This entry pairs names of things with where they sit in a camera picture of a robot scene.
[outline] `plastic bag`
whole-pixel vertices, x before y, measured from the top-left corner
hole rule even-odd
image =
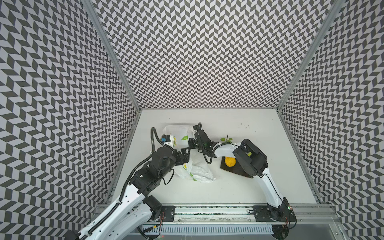
[[[163,129],[164,134],[174,136],[174,146],[177,150],[188,147],[188,139],[194,137],[194,132],[193,126],[189,125],[167,125]],[[174,166],[175,173],[183,179],[190,179],[196,182],[213,182],[215,178],[205,161],[196,161],[193,164],[193,159],[198,159],[201,154],[196,149],[192,149],[189,162],[184,163],[182,166]]]

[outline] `lemon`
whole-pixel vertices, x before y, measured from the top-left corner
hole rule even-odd
[[[228,167],[233,167],[236,164],[236,159],[234,157],[225,157],[225,164]]]

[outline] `patterned wall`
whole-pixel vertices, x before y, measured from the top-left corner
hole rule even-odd
[[[135,113],[78,0],[0,1],[0,85],[0,239],[81,229]]]
[[[283,109],[352,239],[384,239],[383,1],[347,1]]]
[[[333,0],[93,0],[143,108],[277,106]]]

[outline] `white plastic bag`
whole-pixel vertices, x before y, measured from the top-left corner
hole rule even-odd
[[[188,147],[188,139],[194,137],[193,126],[189,125],[167,125],[163,133],[175,137],[174,146],[177,150]],[[182,166],[175,166],[173,168],[175,173],[183,179],[190,179],[196,182],[213,182],[215,178],[208,164],[205,161],[201,162],[197,160],[199,157],[202,157],[201,154],[202,153],[198,153],[196,149],[192,149],[189,162],[184,163]]]

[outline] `robotic arm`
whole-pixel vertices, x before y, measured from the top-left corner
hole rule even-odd
[[[289,212],[291,207],[286,198],[278,191],[270,175],[266,155],[248,139],[237,144],[228,142],[219,144],[208,138],[201,129],[201,123],[194,128],[197,130],[195,139],[189,139],[190,147],[187,149],[197,148],[203,153],[208,164],[214,157],[236,158],[243,170],[249,175],[255,176],[256,181],[259,182],[265,193],[271,218],[281,221],[286,216],[284,213],[287,214],[286,212]],[[157,151],[154,151],[152,132],[162,145]],[[176,151],[173,149],[172,140],[173,136],[169,135],[163,135],[160,140],[156,130],[152,128],[152,154],[132,170],[123,185],[119,198],[80,232],[68,231],[65,234],[65,240],[121,240],[135,228],[141,235],[151,239],[151,236],[146,236],[138,226],[147,221],[158,221],[162,205],[153,196],[148,195],[160,185],[161,180],[164,180],[164,176],[174,166],[183,165],[189,161],[187,149]]]

